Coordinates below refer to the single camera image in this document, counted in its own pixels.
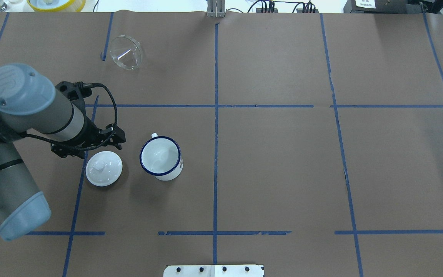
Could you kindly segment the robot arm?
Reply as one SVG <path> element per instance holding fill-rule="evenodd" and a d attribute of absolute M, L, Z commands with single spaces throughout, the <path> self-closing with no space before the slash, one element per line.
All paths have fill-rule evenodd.
<path fill-rule="evenodd" d="M 98 128 L 85 111 L 84 99 L 101 83 L 62 81 L 54 85 L 24 63 L 0 67 L 0 237 L 12 241 L 51 217 L 51 209 L 14 142 L 32 138 L 50 144 L 60 158 L 84 158 L 86 151 L 112 145 L 121 150 L 125 132 L 113 123 Z"/>

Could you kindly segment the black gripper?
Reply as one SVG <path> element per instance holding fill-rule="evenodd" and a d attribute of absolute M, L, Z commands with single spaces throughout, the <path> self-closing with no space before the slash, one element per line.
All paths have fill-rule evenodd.
<path fill-rule="evenodd" d="M 105 128 L 98 128 L 91 119 L 86 120 L 85 148 L 88 150 L 98 147 L 113 146 L 121 150 L 126 142 L 125 131 L 117 124 L 108 124 Z"/>

